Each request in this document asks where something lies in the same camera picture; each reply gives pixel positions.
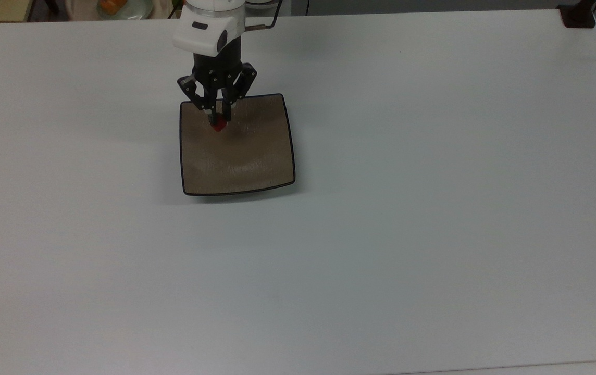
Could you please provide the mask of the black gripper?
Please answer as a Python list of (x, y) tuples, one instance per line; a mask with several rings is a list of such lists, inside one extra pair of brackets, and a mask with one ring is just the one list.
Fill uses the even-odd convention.
[[(177, 85), (191, 104), (206, 114), (210, 126), (215, 126), (218, 121), (218, 91), (222, 92), (222, 116), (229, 122), (233, 105), (246, 97), (255, 78), (256, 69), (247, 62), (241, 62), (239, 36), (215, 57), (195, 54), (192, 74), (178, 78)], [(197, 92), (199, 83), (203, 86), (202, 95)]]

